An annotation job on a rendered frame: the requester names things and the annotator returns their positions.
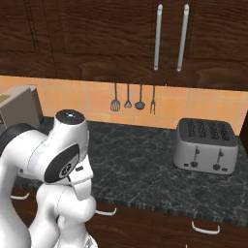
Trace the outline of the dark hanging whisk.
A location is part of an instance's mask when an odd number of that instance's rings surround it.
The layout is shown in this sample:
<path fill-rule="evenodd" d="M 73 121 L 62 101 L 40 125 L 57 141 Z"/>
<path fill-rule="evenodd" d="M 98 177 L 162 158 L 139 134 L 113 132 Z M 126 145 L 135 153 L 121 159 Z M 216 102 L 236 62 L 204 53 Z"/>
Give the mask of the dark hanging whisk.
<path fill-rule="evenodd" d="M 124 104 L 125 109 L 130 109 L 132 107 L 132 103 L 130 101 L 130 85 L 127 84 L 127 100 L 126 103 Z"/>

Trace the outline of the dark slotted spatula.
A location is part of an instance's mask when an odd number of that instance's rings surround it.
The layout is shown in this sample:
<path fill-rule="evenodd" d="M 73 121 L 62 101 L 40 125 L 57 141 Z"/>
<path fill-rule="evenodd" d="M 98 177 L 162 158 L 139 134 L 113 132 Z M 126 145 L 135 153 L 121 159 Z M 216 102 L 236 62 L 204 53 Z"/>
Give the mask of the dark slotted spatula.
<path fill-rule="evenodd" d="M 114 85 L 114 99 L 110 103 L 111 111 L 120 111 L 120 101 L 117 99 L 117 84 Z"/>

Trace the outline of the grey box appliance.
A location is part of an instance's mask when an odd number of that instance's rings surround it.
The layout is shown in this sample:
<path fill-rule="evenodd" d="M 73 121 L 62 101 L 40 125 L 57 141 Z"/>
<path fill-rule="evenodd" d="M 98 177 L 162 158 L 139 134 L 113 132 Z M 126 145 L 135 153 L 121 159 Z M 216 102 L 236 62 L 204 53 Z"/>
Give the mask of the grey box appliance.
<path fill-rule="evenodd" d="M 0 123 L 5 128 L 18 123 L 28 123 L 37 128 L 43 119 L 35 85 L 15 85 L 0 93 Z"/>

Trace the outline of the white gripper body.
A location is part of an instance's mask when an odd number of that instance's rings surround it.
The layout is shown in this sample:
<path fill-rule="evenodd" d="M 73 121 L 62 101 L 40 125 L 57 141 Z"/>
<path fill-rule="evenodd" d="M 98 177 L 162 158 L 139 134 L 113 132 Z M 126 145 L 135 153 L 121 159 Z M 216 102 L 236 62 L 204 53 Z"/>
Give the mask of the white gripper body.
<path fill-rule="evenodd" d="M 92 180 L 90 178 L 84 181 L 73 181 L 72 186 L 79 201 L 84 201 L 91 196 Z"/>

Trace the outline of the dark hanging ladle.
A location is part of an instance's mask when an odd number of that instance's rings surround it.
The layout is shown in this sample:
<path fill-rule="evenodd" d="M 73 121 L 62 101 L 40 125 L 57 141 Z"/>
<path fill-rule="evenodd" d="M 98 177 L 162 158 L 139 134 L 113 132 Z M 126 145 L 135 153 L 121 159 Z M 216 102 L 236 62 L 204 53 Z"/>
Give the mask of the dark hanging ladle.
<path fill-rule="evenodd" d="M 135 103 L 135 107 L 138 110 L 142 110 L 145 107 L 145 103 L 142 101 L 142 85 L 139 86 L 139 101 Z"/>

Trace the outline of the dark hanging meat fork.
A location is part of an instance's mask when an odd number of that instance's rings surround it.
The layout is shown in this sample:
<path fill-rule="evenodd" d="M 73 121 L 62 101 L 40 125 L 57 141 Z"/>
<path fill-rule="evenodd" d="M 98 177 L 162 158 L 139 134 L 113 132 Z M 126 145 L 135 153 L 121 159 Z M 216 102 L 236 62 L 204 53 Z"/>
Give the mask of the dark hanging meat fork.
<path fill-rule="evenodd" d="M 155 114 L 155 85 L 153 85 L 153 93 L 152 93 L 152 100 L 150 103 L 150 113 Z"/>

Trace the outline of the silver four-slot toaster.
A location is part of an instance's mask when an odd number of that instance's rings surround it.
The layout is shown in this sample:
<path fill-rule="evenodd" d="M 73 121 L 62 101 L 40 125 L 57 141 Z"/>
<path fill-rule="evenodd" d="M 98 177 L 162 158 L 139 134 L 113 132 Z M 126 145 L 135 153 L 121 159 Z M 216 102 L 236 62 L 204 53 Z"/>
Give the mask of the silver four-slot toaster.
<path fill-rule="evenodd" d="M 172 161 L 180 169 L 231 174 L 238 143 L 226 121 L 181 118 L 172 146 Z"/>

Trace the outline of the dark wood cupboard door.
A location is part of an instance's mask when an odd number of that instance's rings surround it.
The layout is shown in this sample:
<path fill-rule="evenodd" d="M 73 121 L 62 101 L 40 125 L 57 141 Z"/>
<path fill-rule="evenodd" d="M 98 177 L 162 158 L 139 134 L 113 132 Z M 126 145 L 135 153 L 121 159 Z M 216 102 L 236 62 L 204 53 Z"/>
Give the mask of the dark wood cupboard door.
<path fill-rule="evenodd" d="M 190 13 L 178 72 L 186 4 Z M 174 0 L 168 85 L 248 91 L 248 0 Z"/>
<path fill-rule="evenodd" d="M 170 0 L 56 0 L 57 75 L 62 79 L 163 85 L 155 64 L 158 7 Z"/>
<path fill-rule="evenodd" d="M 0 0 L 0 75 L 56 78 L 43 0 Z"/>

